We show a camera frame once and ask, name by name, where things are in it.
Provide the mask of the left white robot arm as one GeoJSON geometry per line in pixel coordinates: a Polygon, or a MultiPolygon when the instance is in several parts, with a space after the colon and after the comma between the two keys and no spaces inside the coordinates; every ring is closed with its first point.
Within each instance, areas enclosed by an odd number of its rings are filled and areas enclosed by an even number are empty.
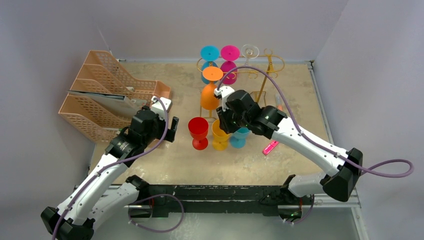
{"type": "Polygon", "coordinates": [[[130,176],[114,193],[103,197],[109,186],[148,153],[154,140],[173,142],[179,118],[169,122],[166,110],[143,107],[130,125],[110,141],[94,170],[78,188],[57,207],[46,207],[41,219],[54,240],[90,240],[95,230],[119,208],[129,204],[153,203],[150,185],[130,176]]]}

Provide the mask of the orange wine glass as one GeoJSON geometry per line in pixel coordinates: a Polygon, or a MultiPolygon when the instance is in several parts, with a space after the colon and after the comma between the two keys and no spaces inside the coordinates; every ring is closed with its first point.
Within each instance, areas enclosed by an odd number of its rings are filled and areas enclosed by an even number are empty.
{"type": "Polygon", "coordinates": [[[219,100],[215,98],[215,83],[223,77],[223,71],[219,67],[208,66],[202,71],[202,76],[208,80],[200,95],[200,106],[206,110],[215,110],[219,106],[219,100]]]}

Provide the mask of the yellow wine glass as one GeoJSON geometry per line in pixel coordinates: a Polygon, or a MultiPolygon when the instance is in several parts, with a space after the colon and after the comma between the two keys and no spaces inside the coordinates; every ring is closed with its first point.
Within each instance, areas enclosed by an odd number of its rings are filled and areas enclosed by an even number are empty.
{"type": "Polygon", "coordinates": [[[220,120],[217,119],[212,124],[212,146],[217,151],[224,151],[229,144],[230,135],[220,128],[220,120]]]}

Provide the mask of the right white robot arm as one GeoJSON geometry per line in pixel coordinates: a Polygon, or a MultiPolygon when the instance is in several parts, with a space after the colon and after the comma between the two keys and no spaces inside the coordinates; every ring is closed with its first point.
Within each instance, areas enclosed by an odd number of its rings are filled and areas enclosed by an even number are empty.
{"type": "Polygon", "coordinates": [[[360,150],[346,150],[296,127],[286,113],[271,105],[260,107],[245,90],[222,86],[214,90],[214,97],[221,100],[216,112],[224,132],[233,134],[246,128],[292,148],[322,169],[316,174],[289,176],[280,191],[284,202],[292,204],[312,194],[327,194],[340,202],[349,200],[361,175],[353,166],[363,163],[360,150]]]}

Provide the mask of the red wine glass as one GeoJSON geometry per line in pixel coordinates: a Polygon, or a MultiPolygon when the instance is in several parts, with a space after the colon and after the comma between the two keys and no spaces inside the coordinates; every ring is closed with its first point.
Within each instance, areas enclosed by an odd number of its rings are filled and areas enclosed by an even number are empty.
{"type": "Polygon", "coordinates": [[[202,117],[194,117],[188,122],[188,130],[193,138],[192,146],[198,150],[205,150],[209,144],[207,135],[209,123],[202,117]]]}

